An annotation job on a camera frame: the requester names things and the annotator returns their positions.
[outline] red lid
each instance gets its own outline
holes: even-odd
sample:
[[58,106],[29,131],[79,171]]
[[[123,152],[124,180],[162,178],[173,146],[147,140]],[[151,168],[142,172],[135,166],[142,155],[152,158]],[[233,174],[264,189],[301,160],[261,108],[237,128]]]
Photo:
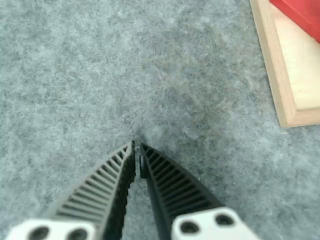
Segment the red lid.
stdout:
[[270,0],[320,43],[320,0]]

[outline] wooden frame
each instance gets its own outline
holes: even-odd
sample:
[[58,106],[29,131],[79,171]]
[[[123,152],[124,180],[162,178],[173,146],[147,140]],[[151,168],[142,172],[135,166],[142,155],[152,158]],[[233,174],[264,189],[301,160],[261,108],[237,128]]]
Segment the wooden frame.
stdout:
[[[275,7],[269,0],[250,0],[250,4],[280,125],[296,127],[320,124],[320,102],[318,107],[297,107],[274,19],[272,8]],[[318,62],[320,55],[314,59]],[[320,83],[320,75],[314,78]]]

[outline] carpet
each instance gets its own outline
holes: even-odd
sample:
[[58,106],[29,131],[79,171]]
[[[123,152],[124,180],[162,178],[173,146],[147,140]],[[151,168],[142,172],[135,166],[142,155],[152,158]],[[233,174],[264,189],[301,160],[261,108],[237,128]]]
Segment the carpet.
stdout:
[[[1,0],[0,238],[130,140],[264,240],[320,236],[320,126],[279,127],[248,0]],[[147,185],[124,240],[157,239]]]

